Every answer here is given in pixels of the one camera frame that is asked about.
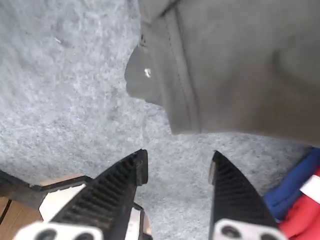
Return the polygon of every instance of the wooden surface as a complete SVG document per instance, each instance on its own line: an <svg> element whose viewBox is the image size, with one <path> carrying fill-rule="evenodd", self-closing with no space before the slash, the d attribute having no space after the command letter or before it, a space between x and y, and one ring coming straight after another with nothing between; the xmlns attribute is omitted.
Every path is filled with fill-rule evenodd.
<svg viewBox="0 0 320 240"><path fill-rule="evenodd" d="M0 214L2 214L7 202L6 198L0 197ZM0 239L12 240L19 229L41 220L42 218L38 210L12 201L0 225Z"/></svg>

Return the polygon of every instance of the blue fabric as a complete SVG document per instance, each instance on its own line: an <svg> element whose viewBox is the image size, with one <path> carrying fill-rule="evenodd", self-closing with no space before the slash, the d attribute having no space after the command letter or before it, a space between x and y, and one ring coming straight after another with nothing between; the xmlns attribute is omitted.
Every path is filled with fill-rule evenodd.
<svg viewBox="0 0 320 240"><path fill-rule="evenodd" d="M320 166L320 148L313 148L309 155L295 166L281 184L267 192L263 199L273 216L282 220L291 206L301 196L301 186Z"/></svg>

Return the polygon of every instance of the seam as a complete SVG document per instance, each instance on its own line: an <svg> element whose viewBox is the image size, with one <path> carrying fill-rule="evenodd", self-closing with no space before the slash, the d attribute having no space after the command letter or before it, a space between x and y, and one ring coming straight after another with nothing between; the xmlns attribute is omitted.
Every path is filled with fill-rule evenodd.
<svg viewBox="0 0 320 240"><path fill-rule="evenodd" d="M185 92L185 90L184 90L184 88L182 86L182 83L181 83L181 77L180 77L180 73L179 73L178 63L177 63L177 60L175 58L174 50L173 50L173 47L172 47L172 42L171 42L171 37L170 37L169 28L168 28L168 22L167 22L166 17L164 17L164 22L165 22L166 32L167 32L167 36L168 36L168 40L169 40L169 44L170 44L171 54L172 54L172 56L174 58L174 62L175 62L175 66L176 66L176 72L177 72L180 88L182 90L184 103L185 103L185 106L186 106L185 108L186 108L189 124L190 124L190 126L192 128L192 122L191 122L191 118L190 118L190 109L189 109L189 105L188 105L187 98L186 98L186 92Z"/></svg>
<svg viewBox="0 0 320 240"><path fill-rule="evenodd" d="M180 21L179 21L179 16L178 16L178 9L175 7L174 8L174 13L176 15L176 24L178 26L178 30L179 30L179 35L180 35L180 38L181 38L181 46L182 46L182 51L183 51L183 57L184 57L184 60L185 60L185 64L186 64L186 69L187 69L187 74L189 76L189 81L190 81L190 88L192 90L192 93L193 93L193 97L194 97L194 104L196 106L195 108L195 112L196 112L196 118L197 118L197 123L196 123L196 127L198 128L199 130L199 133L202 132L201 130L201 121L200 121L200 114L199 114L199 111L200 111L200 105L199 105L199 100L198 100L198 96L196 94L196 91L195 91L195 88L194 88L194 85L193 85L193 78L191 77L191 74L190 74L190 68L189 68L189 61L187 60L187 55L186 55L186 49L185 49L185 45L183 43L183 38L182 38L182 31L181 31L181 26L180 26Z"/></svg>

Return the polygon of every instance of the red fabric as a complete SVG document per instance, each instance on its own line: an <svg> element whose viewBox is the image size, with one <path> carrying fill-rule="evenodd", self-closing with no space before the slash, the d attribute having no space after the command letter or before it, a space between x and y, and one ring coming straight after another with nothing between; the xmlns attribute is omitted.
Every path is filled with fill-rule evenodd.
<svg viewBox="0 0 320 240"><path fill-rule="evenodd" d="M320 239L320 215L318 215L305 232L294 240L319 240Z"/></svg>
<svg viewBox="0 0 320 240"><path fill-rule="evenodd" d="M314 175L320 177L320 168ZM320 204L310 197L302 195L289 210L284 221L279 224L279 228L288 239L311 240L311 238L300 238L300 235L302 233L307 234L305 231L309 232L309 228L314 225L315 220L319 221L317 240L320 240Z"/></svg>

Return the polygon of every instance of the floor carpet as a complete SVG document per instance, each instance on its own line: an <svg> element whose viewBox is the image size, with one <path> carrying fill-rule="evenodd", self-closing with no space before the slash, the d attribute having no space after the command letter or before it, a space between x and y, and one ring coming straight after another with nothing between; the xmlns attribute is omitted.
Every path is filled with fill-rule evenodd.
<svg viewBox="0 0 320 240"><path fill-rule="evenodd" d="M31 183L95 177L146 149L149 183L136 201L155 239L203 240L214 150L262 194L309 148L245 134L172 135L161 107L126 93L139 31L134 0L0 0L0 169Z"/></svg>

